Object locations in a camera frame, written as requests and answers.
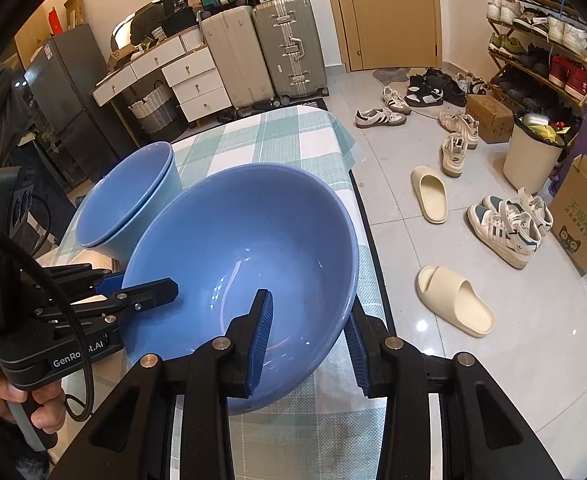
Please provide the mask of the wooden door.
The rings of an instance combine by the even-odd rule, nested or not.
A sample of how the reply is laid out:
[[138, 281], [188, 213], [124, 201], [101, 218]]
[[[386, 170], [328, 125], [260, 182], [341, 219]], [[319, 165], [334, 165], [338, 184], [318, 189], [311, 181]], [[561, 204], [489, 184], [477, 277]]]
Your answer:
[[440, 0], [329, 0], [347, 70], [442, 62]]

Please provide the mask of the white suitcase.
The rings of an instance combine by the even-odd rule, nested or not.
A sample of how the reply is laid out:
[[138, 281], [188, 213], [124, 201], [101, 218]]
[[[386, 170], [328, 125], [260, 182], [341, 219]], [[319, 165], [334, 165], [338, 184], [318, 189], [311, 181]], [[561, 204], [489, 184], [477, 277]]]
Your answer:
[[275, 98], [251, 6], [236, 6], [211, 15], [201, 23], [202, 35], [231, 105], [237, 110]]

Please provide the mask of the white dressing table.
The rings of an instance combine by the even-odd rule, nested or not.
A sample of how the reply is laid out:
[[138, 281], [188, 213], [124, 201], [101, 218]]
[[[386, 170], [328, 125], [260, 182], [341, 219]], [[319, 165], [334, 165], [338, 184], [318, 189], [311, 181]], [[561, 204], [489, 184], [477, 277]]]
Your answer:
[[96, 84], [92, 97], [103, 106], [144, 77], [158, 72], [188, 122], [199, 122], [231, 108], [220, 72], [198, 26], [189, 27], [132, 58]]

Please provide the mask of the black refrigerator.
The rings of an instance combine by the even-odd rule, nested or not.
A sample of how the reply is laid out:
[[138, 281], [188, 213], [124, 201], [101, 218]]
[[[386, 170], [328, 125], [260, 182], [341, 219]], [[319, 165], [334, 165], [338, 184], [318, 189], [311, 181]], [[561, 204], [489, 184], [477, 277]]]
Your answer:
[[136, 150], [113, 107], [98, 105], [92, 96], [106, 76], [107, 63], [87, 24], [46, 40], [25, 73], [58, 147], [92, 182]]

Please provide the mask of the cream slide sandal near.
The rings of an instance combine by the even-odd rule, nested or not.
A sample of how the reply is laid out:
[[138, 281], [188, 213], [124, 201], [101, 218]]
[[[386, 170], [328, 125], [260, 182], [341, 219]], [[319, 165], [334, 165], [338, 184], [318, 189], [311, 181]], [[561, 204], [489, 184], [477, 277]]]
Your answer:
[[416, 288], [421, 302], [458, 330], [476, 338], [494, 330], [494, 312], [458, 273], [444, 266], [424, 266], [417, 275]]

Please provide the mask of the woven laundry basket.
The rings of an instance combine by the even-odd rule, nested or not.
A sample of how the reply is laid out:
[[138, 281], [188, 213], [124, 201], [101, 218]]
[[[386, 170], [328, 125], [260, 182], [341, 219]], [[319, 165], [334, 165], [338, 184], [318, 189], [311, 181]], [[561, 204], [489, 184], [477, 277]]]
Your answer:
[[152, 142], [174, 142], [188, 128], [173, 90], [157, 80], [153, 90], [128, 106]]

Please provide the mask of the silver suitcase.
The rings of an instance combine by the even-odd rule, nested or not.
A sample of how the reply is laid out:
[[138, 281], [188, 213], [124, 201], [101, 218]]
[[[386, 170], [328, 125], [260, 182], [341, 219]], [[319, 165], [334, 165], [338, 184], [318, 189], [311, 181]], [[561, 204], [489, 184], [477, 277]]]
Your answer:
[[252, 20], [275, 92], [281, 101], [327, 96], [323, 50], [311, 0], [272, 0]]

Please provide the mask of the cardboard box on floor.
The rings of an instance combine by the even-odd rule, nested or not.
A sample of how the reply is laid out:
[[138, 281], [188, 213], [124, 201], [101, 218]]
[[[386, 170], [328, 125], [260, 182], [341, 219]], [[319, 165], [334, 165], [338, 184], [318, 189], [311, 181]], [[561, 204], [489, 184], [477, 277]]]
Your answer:
[[569, 167], [549, 210], [556, 240], [581, 275], [587, 273], [587, 156], [579, 155]]

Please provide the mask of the blue bowl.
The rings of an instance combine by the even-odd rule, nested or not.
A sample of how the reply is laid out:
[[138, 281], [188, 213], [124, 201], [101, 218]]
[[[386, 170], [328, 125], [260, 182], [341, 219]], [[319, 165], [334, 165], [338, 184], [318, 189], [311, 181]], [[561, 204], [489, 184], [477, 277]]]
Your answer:
[[126, 262], [151, 222], [180, 193], [172, 145], [159, 141], [144, 146], [115, 166], [85, 198], [76, 241]]
[[272, 328], [258, 387], [229, 404], [265, 408], [312, 375], [353, 306], [359, 240], [341, 196], [308, 171], [248, 164], [212, 174], [167, 205], [139, 240], [123, 283], [178, 285], [171, 304], [123, 325], [130, 361], [188, 356], [226, 333], [256, 292], [272, 294]]

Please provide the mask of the white trash bin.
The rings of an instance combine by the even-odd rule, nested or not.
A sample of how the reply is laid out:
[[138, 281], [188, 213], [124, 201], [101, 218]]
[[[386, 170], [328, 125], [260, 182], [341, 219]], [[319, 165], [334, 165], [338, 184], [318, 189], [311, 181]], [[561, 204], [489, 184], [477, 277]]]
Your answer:
[[525, 113], [515, 116], [503, 165], [503, 175], [516, 190], [535, 194], [556, 166], [565, 141], [545, 116]]

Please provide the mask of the cream slide sandal far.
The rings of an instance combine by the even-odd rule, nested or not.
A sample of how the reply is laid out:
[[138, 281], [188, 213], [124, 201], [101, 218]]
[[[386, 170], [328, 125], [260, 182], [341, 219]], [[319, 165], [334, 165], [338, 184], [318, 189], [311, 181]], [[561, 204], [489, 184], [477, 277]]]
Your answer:
[[432, 224], [443, 224], [449, 216], [449, 204], [439, 175], [428, 166], [417, 166], [411, 180], [423, 217]]

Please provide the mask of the small brown cardboard box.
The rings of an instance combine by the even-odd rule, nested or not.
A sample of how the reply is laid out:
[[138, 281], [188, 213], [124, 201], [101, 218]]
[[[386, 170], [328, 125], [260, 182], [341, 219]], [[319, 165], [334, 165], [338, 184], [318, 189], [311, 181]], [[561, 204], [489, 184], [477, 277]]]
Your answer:
[[508, 142], [514, 131], [514, 114], [493, 96], [467, 96], [467, 113], [479, 122], [479, 136], [487, 144]]

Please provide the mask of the cream slide sandal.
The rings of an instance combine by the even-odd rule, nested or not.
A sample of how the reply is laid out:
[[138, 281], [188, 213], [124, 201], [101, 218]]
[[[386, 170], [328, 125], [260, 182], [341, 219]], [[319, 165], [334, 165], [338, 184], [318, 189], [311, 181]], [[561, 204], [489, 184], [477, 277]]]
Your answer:
[[458, 330], [476, 338], [494, 330], [494, 312], [458, 273], [444, 266], [424, 266], [417, 275], [416, 288], [421, 302]]
[[417, 166], [411, 180], [423, 217], [432, 224], [443, 224], [449, 216], [449, 204], [439, 175], [428, 166]]

